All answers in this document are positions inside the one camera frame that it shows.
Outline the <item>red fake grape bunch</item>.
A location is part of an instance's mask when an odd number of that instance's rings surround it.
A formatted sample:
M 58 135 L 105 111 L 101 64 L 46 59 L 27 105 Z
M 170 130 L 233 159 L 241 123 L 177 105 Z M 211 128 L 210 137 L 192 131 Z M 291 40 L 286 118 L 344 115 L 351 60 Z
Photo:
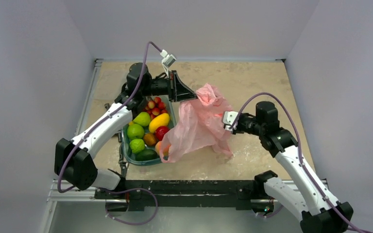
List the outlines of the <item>red fake grape bunch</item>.
M 161 97 L 149 98 L 147 106 L 143 111 L 148 113 L 151 119 L 154 119 L 161 114 L 168 113 L 167 105 L 163 102 Z

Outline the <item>yellow fake mango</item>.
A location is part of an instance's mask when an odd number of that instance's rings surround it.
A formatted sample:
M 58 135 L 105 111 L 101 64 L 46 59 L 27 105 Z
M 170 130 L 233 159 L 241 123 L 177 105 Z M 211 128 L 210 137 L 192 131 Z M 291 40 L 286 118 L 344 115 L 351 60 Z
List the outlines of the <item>yellow fake mango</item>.
M 149 132 L 155 133 L 155 131 L 161 126 L 168 126 L 170 122 L 170 115 L 168 113 L 163 113 L 156 116 L 150 123 L 149 123 Z

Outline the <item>pink plastic bag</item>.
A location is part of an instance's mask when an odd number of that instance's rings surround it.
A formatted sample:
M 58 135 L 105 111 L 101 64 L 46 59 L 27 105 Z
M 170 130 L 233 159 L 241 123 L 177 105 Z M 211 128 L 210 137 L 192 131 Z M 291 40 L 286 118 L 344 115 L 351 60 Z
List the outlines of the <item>pink plastic bag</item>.
M 222 116 L 232 105 L 213 85 L 206 83 L 196 91 L 197 98 L 183 101 L 178 108 L 179 120 L 161 141 L 161 162 L 175 163 L 187 153 L 211 146 L 215 153 L 233 156 L 228 145 L 231 133 L 223 127 Z

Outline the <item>red fake apple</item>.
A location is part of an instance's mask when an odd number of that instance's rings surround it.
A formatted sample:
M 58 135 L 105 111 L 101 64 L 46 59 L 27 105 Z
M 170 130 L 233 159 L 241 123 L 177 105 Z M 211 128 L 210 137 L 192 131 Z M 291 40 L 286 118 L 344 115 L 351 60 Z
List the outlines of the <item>red fake apple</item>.
M 158 127 L 158 128 L 156 129 L 154 135 L 155 135 L 155 137 L 158 139 L 158 141 L 162 141 L 163 138 L 164 138 L 164 135 L 165 135 L 166 133 L 168 133 L 169 130 L 170 130 L 170 128 L 167 127 L 167 126 L 160 126 L 160 127 Z

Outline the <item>green fake pear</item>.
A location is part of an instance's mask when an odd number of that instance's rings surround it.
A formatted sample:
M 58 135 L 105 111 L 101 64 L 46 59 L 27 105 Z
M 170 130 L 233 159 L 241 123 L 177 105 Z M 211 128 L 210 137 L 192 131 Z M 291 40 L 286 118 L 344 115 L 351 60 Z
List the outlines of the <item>green fake pear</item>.
M 133 123 L 138 124 L 142 127 L 149 126 L 150 122 L 151 117 L 147 112 L 141 112 L 133 119 Z

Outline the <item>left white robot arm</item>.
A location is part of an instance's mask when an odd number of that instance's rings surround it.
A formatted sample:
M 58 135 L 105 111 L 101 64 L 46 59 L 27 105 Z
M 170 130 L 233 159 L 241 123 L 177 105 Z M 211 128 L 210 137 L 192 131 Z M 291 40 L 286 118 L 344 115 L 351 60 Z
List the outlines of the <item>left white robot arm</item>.
M 194 100 L 197 95 L 169 70 L 153 77 L 144 63 L 129 67 L 126 84 L 110 108 L 89 128 L 72 139 L 60 139 L 55 146 L 54 172 L 58 180 L 72 187 L 106 189 L 115 199 L 125 194 L 122 175 L 110 169 L 98 169 L 94 158 L 110 138 L 132 121 L 147 106 L 147 97 L 168 96 L 171 102 Z

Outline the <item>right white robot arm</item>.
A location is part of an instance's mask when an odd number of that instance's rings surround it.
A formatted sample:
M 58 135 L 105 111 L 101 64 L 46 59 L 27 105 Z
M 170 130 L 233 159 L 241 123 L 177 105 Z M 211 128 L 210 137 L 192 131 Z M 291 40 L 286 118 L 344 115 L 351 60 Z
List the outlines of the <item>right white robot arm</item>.
M 300 145 L 289 130 L 280 126 L 278 110 L 272 102 L 256 104 L 255 115 L 224 112 L 224 128 L 233 134 L 248 133 L 258 136 L 262 147 L 290 175 L 297 190 L 285 184 L 274 172 L 255 176 L 254 193 L 261 198 L 267 195 L 279 201 L 300 222 L 304 233 L 343 233 L 353 208 L 341 203 L 319 180 L 300 152 Z

